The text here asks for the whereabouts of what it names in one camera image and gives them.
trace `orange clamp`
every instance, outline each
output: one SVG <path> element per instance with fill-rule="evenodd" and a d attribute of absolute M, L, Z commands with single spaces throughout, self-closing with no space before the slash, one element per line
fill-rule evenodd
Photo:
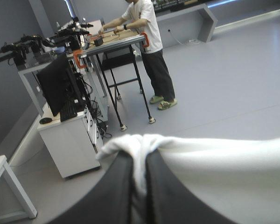
<path fill-rule="evenodd" d="M 145 42 L 146 42 L 146 44 L 143 45 L 143 47 L 148 48 L 149 47 L 149 40 L 148 40 L 147 34 L 143 32 L 143 33 L 141 33 L 141 35 L 143 35 L 145 37 Z"/>
<path fill-rule="evenodd" d="M 79 60 L 79 58 L 78 58 L 78 55 L 79 55 L 79 54 L 82 54 L 82 52 L 83 52 L 82 50 L 74 50 L 74 51 L 73 51 L 74 60 L 75 60 L 75 62 L 76 62 L 76 65 L 77 65 L 78 68 L 80 68 L 80 69 L 86 68 L 86 64 L 81 65 L 81 64 L 80 64 L 80 60 Z"/>

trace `table caster wheel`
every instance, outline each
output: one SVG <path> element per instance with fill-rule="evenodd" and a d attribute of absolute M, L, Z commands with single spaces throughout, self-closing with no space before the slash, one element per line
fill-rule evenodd
<path fill-rule="evenodd" d="M 149 119 L 149 123 L 150 123 L 150 124 L 155 123 L 155 119 L 154 119 L 153 117 L 151 117 L 151 118 Z"/>
<path fill-rule="evenodd" d="M 126 129 L 127 129 L 127 126 L 126 126 L 126 125 L 120 126 L 120 130 L 121 130 L 122 132 L 124 132 Z"/>

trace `man's arm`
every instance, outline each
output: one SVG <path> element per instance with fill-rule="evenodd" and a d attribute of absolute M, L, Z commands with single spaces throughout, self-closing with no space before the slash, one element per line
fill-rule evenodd
<path fill-rule="evenodd" d="M 105 24 L 105 25 L 102 26 L 102 28 L 101 28 L 100 31 L 99 31 L 99 34 L 104 33 L 104 31 L 105 31 L 106 29 L 108 29 L 108 28 L 114 28 L 114 27 L 120 26 L 120 25 L 122 25 L 124 22 L 126 22 L 126 20 L 125 20 L 124 18 L 122 18 L 122 17 L 117 18 L 117 19 L 115 19 L 115 20 L 112 20 L 111 22 L 109 22 L 109 23 L 107 23 L 107 24 Z"/>
<path fill-rule="evenodd" d="M 127 24 L 126 28 L 127 29 L 137 29 L 137 28 L 140 28 L 140 27 L 147 26 L 147 24 L 148 24 L 148 20 L 146 20 L 146 19 L 138 19 L 135 22 Z M 124 30 L 123 26 L 117 26 L 115 28 L 114 32 L 117 33 L 117 32 L 123 31 L 123 30 Z"/>

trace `keyboard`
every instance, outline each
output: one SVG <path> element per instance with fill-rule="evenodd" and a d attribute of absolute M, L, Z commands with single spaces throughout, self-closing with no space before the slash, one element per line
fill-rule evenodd
<path fill-rule="evenodd" d="M 74 102 L 66 101 L 63 108 L 60 111 L 60 121 L 66 121 L 68 119 L 76 117 L 77 110 Z"/>

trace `white cabinet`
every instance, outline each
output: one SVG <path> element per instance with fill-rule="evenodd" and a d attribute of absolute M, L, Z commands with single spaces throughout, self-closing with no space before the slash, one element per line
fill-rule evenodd
<path fill-rule="evenodd" d="M 37 129 L 63 178 L 100 167 L 95 155 L 103 141 L 88 110 L 60 122 L 60 115 L 53 117 L 45 105 L 42 117 L 53 119 Z"/>

